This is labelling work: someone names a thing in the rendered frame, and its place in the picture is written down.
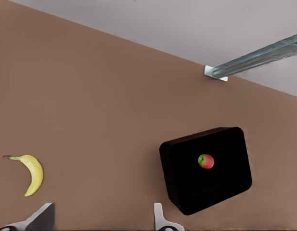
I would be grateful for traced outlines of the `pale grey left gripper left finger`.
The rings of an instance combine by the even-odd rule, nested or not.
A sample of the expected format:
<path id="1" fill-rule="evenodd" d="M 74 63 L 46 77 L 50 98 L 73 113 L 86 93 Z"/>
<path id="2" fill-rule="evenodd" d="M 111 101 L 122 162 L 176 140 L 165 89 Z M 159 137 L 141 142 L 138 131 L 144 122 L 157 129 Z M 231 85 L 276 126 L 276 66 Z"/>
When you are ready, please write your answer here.
<path id="1" fill-rule="evenodd" d="M 52 231 L 55 224 L 55 204 L 45 203 L 26 220 L 8 224 L 0 231 Z"/>

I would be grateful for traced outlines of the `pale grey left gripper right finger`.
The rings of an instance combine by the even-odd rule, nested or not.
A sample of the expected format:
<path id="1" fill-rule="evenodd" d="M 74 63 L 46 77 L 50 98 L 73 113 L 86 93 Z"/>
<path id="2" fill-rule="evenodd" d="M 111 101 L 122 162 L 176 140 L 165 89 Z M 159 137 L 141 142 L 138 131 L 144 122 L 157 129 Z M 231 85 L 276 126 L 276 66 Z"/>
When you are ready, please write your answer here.
<path id="1" fill-rule="evenodd" d="M 164 218 L 161 203 L 154 203 L 154 218 L 156 231 L 183 231 L 184 227 L 178 223 L 168 221 Z"/>

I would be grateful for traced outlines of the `black storage box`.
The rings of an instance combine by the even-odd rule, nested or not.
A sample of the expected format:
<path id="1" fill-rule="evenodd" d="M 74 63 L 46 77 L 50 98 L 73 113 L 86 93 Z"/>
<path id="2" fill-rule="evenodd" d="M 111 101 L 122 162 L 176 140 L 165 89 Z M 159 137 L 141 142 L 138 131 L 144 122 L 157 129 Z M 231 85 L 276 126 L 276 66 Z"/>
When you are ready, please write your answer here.
<path id="1" fill-rule="evenodd" d="M 243 130 L 214 128 L 166 141 L 159 147 L 167 193 L 184 214 L 191 215 L 236 196 L 252 185 Z M 201 154 L 214 158 L 204 169 Z"/>

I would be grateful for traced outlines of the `red green apple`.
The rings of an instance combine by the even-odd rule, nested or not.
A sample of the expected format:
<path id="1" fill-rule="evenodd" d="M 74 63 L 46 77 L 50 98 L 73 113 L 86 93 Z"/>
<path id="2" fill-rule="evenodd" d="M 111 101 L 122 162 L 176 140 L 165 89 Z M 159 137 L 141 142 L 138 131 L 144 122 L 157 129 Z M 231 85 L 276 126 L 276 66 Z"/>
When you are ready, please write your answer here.
<path id="1" fill-rule="evenodd" d="M 198 157 L 200 167 L 204 169 L 211 169 L 214 166 L 214 158 L 209 154 L 201 154 Z"/>

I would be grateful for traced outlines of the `yellow banana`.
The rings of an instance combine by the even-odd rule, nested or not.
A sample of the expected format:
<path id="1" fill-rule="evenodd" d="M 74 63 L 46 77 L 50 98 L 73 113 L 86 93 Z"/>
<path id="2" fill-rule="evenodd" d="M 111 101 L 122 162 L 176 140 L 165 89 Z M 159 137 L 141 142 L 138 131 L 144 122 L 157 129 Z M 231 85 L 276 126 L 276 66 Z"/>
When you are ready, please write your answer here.
<path id="1" fill-rule="evenodd" d="M 26 166 L 31 175 L 31 183 L 24 197 L 33 195 L 41 186 L 44 177 L 43 168 L 38 159 L 28 154 L 22 156 L 4 155 L 3 158 L 20 161 L 24 166 Z"/>

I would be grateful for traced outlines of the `silver frame post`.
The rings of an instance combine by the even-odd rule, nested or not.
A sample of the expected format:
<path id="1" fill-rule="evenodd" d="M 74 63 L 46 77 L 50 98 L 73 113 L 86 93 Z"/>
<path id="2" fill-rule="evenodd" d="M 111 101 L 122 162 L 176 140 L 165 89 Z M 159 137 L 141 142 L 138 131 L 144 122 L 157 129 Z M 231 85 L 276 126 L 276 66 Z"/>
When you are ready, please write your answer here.
<path id="1" fill-rule="evenodd" d="M 227 82 L 228 76 L 297 55 L 297 34 L 216 67 L 204 66 L 207 77 Z"/>

